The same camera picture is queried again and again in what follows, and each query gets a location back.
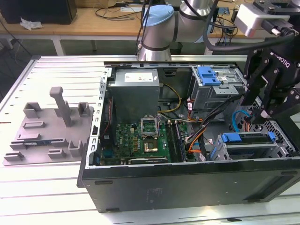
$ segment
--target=metal workbench surface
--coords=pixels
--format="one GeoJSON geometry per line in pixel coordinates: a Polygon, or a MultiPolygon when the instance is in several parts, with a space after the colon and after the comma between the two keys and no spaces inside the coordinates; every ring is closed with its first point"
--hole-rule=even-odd
{"type": "MultiPolygon", "coordinates": [[[[32,60],[1,102],[0,224],[195,225],[230,223],[228,218],[242,220],[235,225],[300,223],[300,183],[268,203],[100,214],[86,189],[76,187],[80,162],[2,166],[3,154],[10,150],[10,141],[24,118],[27,102],[38,101],[41,108],[55,107],[49,90],[52,86],[62,86],[70,107],[79,102],[93,106],[99,90],[100,68],[104,61],[113,60],[134,61],[135,57],[52,56],[32,60]]],[[[243,62],[246,57],[177,56],[173,60],[243,62]]],[[[199,188],[205,190],[205,184],[199,188]]],[[[197,188],[187,194],[197,198],[197,188]]]]}

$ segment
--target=blue cable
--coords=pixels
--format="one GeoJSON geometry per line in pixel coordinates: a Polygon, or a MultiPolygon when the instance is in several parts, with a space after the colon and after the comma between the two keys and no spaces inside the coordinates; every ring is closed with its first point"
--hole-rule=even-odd
{"type": "Polygon", "coordinates": [[[234,128],[235,132],[239,132],[240,131],[239,128],[238,128],[238,125],[236,124],[236,121],[235,121],[235,115],[237,113],[243,113],[246,116],[251,117],[250,114],[248,112],[246,112],[245,110],[238,110],[238,111],[234,112],[232,114],[232,125],[233,125],[233,128],[234,128]]]}

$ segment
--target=motherboard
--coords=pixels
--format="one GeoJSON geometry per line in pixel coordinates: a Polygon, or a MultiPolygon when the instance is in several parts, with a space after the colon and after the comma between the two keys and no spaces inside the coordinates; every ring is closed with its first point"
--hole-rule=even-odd
{"type": "Polygon", "coordinates": [[[182,143],[187,136],[184,122],[119,123],[116,144],[103,149],[101,162],[103,165],[183,162],[187,155],[182,143]]]}

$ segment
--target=ram slot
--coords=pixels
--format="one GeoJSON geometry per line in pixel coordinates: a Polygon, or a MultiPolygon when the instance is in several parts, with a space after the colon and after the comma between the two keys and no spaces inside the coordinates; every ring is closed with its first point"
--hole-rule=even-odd
{"type": "Polygon", "coordinates": [[[177,154],[180,156],[180,162],[184,162],[186,160],[186,152],[185,152],[183,142],[182,142],[182,139],[181,139],[178,123],[176,123],[176,122],[173,123],[172,130],[173,130],[173,133],[174,133],[173,137],[176,141],[177,154]]]}
{"type": "Polygon", "coordinates": [[[165,132],[166,132],[166,138],[167,138],[167,142],[168,142],[171,162],[177,163],[177,162],[179,162],[179,155],[176,150],[176,143],[173,138],[171,124],[168,124],[167,122],[165,123],[165,132]]]}

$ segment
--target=green circuit board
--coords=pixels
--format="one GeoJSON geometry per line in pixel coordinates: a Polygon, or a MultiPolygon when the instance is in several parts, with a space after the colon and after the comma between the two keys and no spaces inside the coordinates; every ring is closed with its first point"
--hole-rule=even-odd
{"type": "MultiPolygon", "coordinates": [[[[151,123],[143,124],[143,132],[154,132],[151,123]]],[[[179,124],[181,138],[188,135],[185,123],[179,124]]],[[[102,162],[105,165],[120,165],[133,158],[165,158],[170,163],[170,152],[166,137],[165,123],[160,122],[157,128],[158,137],[142,137],[140,123],[117,124],[116,145],[113,149],[105,149],[102,162]]]]}
{"type": "MultiPolygon", "coordinates": [[[[145,132],[152,132],[153,128],[151,126],[144,126],[145,132]]],[[[145,143],[148,139],[142,138],[142,131],[140,124],[118,124],[117,125],[117,135],[115,148],[115,156],[117,158],[121,157],[162,157],[169,159],[169,149],[165,138],[165,125],[162,123],[159,128],[159,137],[153,139],[157,142],[157,151],[145,152],[145,143]]]]}

